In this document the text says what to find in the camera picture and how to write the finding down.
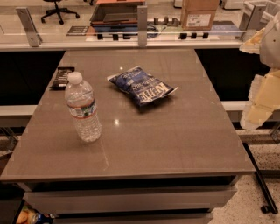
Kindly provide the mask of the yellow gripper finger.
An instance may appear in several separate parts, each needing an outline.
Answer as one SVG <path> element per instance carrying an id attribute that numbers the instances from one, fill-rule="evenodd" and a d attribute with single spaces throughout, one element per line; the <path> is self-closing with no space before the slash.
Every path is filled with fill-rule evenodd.
<path id="1" fill-rule="evenodd" d="M 279 108 L 280 70 L 271 70 L 264 76 L 257 74 L 252 80 L 240 125 L 245 130 L 255 130 Z"/>
<path id="2" fill-rule="evenodd" d="M 239 50 L 244 53 L 258 54 L 264 31 L 264 28 L 257 31 L 249 40 L 240 46 Z"/>

